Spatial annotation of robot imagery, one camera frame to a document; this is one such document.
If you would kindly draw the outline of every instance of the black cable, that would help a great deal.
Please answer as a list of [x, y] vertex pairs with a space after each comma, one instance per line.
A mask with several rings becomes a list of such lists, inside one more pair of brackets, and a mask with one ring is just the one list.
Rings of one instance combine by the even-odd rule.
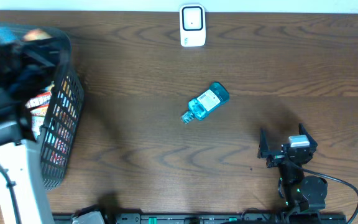
[[319, 173], [319, 172], [315, 172], [315, 171], [312, 171], [312, 170], [302, 168], [302, 167], [296, 165], [294, 162], [292, 162], [290, 160], [290, 158], [288, 157], [288, 155], [286, 155], [286, 157], [287, 157], [288, 161], [290, 162], [291, 166], [293, 166], [293, 167], [295, 167], [295, 168], [297, 168], [299, 170], [302, 170], [303, 172], [307, 172], [307, 173], [310, 173], [310, 174], [313, 174], [313, 175], [318, 175], [320, 177], [324, 177], [324, 178], [339, 182], [339, 183], [344, 184], [344, 185], [350, 187], [351, 189], [353, 189], [357, 194], [357, 206], [356, 206], [356, 210], [354, 210], [353, 215], [351, 216], [349, 221], [347, 221], [347, 224], [350, 224], [350, 223], [353, 222], [353, 220], [355, 219], [356, 215], [358, 214], [358, 189], [355, 186], [353, 186], [352, 184], [350, 184], [350, 183], [348, 183], [348, 182], [346, 182], [344, 180], [341, 180], [341, 179], [338, 179], [338, 178], [335, 178], [335, 177], [328, 176], [326, 174], [322, 174], [322, 173]]
[[266, 216], [265, 216], [258, 208], [248, 208], [247, 210], [245, 210], [245, 211], [241, 214], [241, 220], [244, 220], [244, 215], [247, 214], [247, 213], [249, 213], [248, 211], [251, 210], [251, 209], [258, 211], [259, 214], [261, 214], [261, 215], [264, 217], [265, 221], [268, 221], [267, 218], [266, 218]]
[[280, 177], [278, 180], [278, 184], [277, 184], [277, 190], [278, 190], [278, 195], [280, 196], [280, 198], [284, 198], [283, 192], [281, 191], [281, 182], [282, 182], [282, 178]]
[[16, 183], [11, 181], [8, 174], [6, 173], [4, 168], [1, 167], [1, 165], [0, 165], [0, 173], [2, 174], [2, 176], [4, 176], [5, 181], [7, 183], [6, 187], [9, 189], [9, 193], [11, 194], [11, 200], [12, 200], [13, 212], [15, 214], [16, 224], [21, 224], [19, 206], [17, 206], [17, 200], [16, 200], [15, 192], [13, 190], [13, 186], [15, 186]]

